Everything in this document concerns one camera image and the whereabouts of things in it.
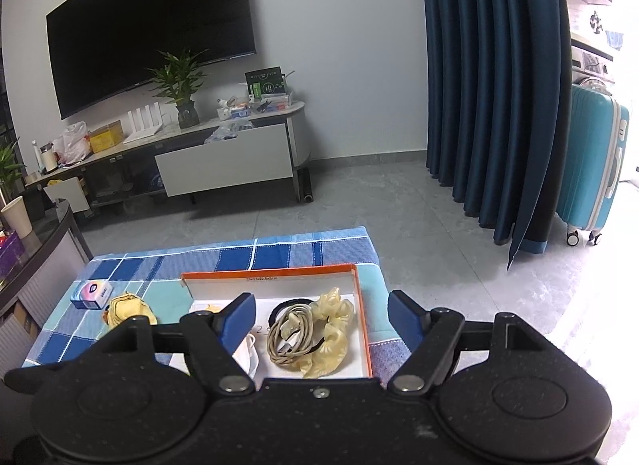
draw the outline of white wall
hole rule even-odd
[[[90,129],[127,124],[129,109],[153,101],[138,88],[60,120],[46,15],[64,1],[2,0],[4,74],[29,171],[31,140],[44,144],[78,120]],[[290,84],[308,105],[313,158],[426,148],[424,0],[251,0],[251,9],[258,54],[208,67],[194,96],[201,116],[215,113],[215,99],[232,95],[247,70],[280,65],[296,70]]]

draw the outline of silver bolt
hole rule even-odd
[[[424,388],[426,384],[417,375],[400,375],[393,381],[393,386],[402,393],[414,393]]]
[[[325,387],[316,387],[313,390],[313,396],[315,398],[328,398],[328,395],[330,395],[330,390]]]
[[[220,380],[220,387],[227,393],[241,393],[250,387],[250,381],[239,375],[229,375]]]

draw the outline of black tv screen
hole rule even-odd
[[[62,118],[147,83],[159,51],[204,63],[255,52],[248,0],[67,0],[47,35]]]

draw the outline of teal suitcase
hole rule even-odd
[[[624,160],[629,113],[613,97],[573,85],[566,169],[557,214],[568,224],[566,242],[579,243],[578,230],[597,244],[615,198]]]

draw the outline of potted plant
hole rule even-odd
[[[178,122],[180,129],[189,128],[199,124],[199,116],[191,100],[193,95],[202,86],[204,72],[196,57],[201,54],[191,55],[191,51],[184,49],[179,56],[168,52],[160,52],[166,64],[162,68],[149,68],[153,73],[153,81],[160,90],[154,97],[168,97],[169,103],[175,103],[178,108]]]
[[[15,147],[18,141],[9,146],[0,149],[0,201],[2,202],[2,223],[18,233],[20,239],[28,235],[33,227],[24,206],[22,197],[11,200],[15,181],[18,180],[22,173],[20,169],[24,164],[15,161]]]

